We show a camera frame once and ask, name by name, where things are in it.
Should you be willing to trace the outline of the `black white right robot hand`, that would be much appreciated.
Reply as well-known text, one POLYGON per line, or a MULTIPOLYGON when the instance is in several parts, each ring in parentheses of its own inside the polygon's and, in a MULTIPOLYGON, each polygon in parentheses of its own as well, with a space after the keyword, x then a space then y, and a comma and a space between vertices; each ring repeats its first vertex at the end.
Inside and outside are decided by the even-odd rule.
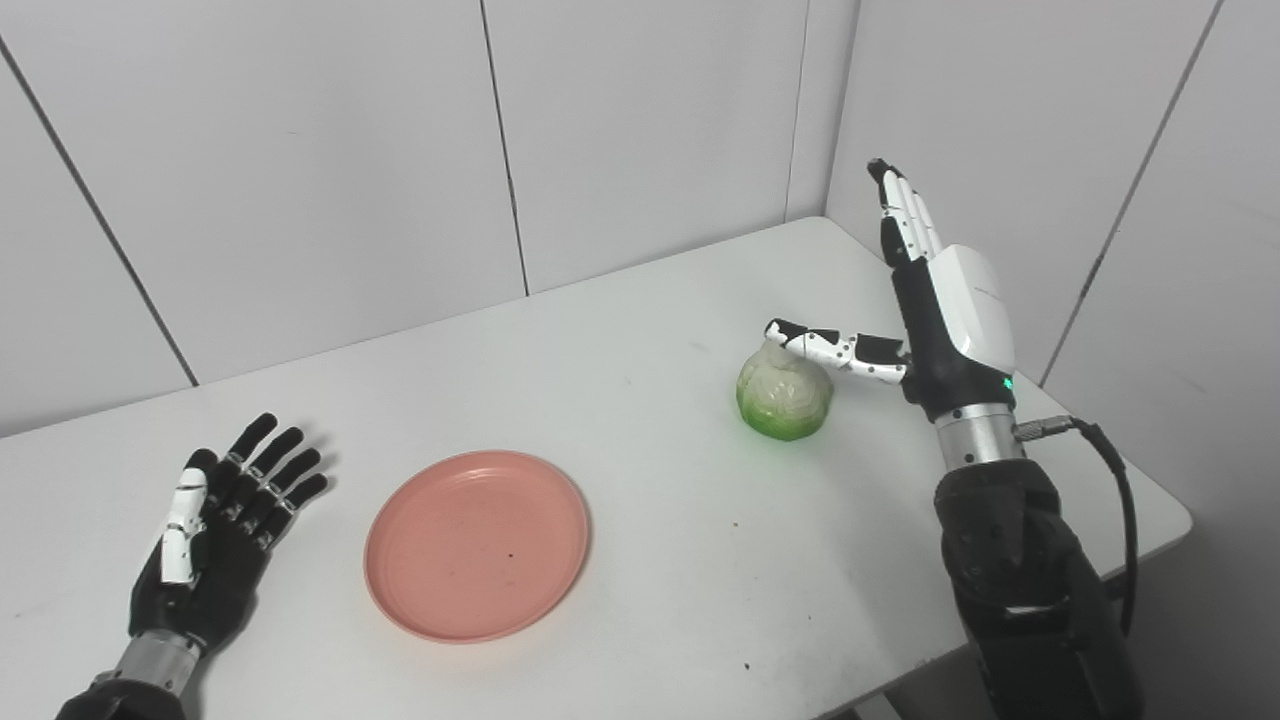
POLYGON ((765 340, 828 369, 900 386, 931 421, 977 405, 1014 407, 1018 361, 995 268, 973 247, 941 241, 924 199, 897 167, 876 158, 867 170, 905 340, 782 319, 765 327, 765 340))

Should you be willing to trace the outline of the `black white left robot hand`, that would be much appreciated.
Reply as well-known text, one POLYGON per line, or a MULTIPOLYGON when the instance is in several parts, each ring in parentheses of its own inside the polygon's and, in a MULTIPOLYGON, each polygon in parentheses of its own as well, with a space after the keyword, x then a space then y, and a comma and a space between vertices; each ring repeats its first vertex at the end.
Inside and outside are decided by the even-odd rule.
POLYGON ((128 634, 168 633, 204 657, 238 634, 255 607, 274 547, 324 493, 323 460, 298 427, 255 418, 224 454, 197 448, 131 592, 128 634))

